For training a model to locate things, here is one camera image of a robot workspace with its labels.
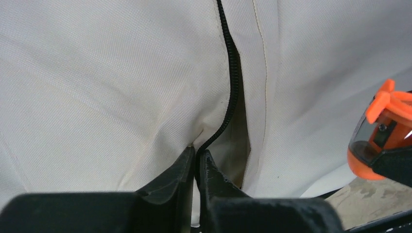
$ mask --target black plastic jaw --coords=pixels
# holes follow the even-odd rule
[[[202,233],[342,233],[333,208],[322,199],[253,199],[199,155]]]
[[[0,214],[1,233],[189,233],[194,148],[134,193],[27,194]]]

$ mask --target white canvas cover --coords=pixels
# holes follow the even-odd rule
[[[210,147],[218,165],[253,197],[349,183],[347,143],[376,89],[412,89],[412,1],[222,4],[246,114]],[[216,132],[229,93],[216,0],[0,0],[0,206],[137,190]]]

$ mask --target black plastic part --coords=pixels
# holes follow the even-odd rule
[[[134,193],[28,194],[0,214],[0,233],[189,233],[194,148]]]
[[[412,210],[352,228],[348,233],[412,233]]]
[[[412,147],[383,150],[371,168],[376,174],[412,187]]]
[[[253,199],[219,171],[208,150],[198,156],[202,233],[343,232],[322,199]]]

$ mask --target zipper teeth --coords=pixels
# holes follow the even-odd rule
[[[236,49],[235,43],[233,42],[232,36],[229,32],[229,27],[227,26],[226,16],[224,15],[222,1],[217,0],[219,17],[222,25],[222,32],[224,42],[226,44],[228,61],[229,61],[229,78],[230,78],[230,98],[229,104],[227,106],[226,114],[223,119],[223,123],[219,129],[209,138],[197,151],[197,154],[202,153],[206,150],[210,144],[212,144],[227,128],[236,108],[236,103],[239,97],[239,65],[238,65],[238,50]]]

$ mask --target stitching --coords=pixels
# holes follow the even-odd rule
[[[259,30],[260,37],[262,38],[262,45],[263,45],[263,56],[265,58],[265,69],[266,69],[266,77],[265,77],[265,130],[263,132],[263,140],[262,140],[262,148],[264,146],[265,138],[266,138],[266,127],[267,127],[267,107],[268,107],[268,100],[267,100],[267,85],[268,85],[268,63],[267,63],[267,58],[266,58],[266,50],[265,50],[265,41],[263,40],[263,34],[262,34],[262,29],[259,24],[258,20],[258,13],[256,11],[256,0],[252,0],[253,2],[253,9],[255,12],[255,20],[257,24],[257,29]]]

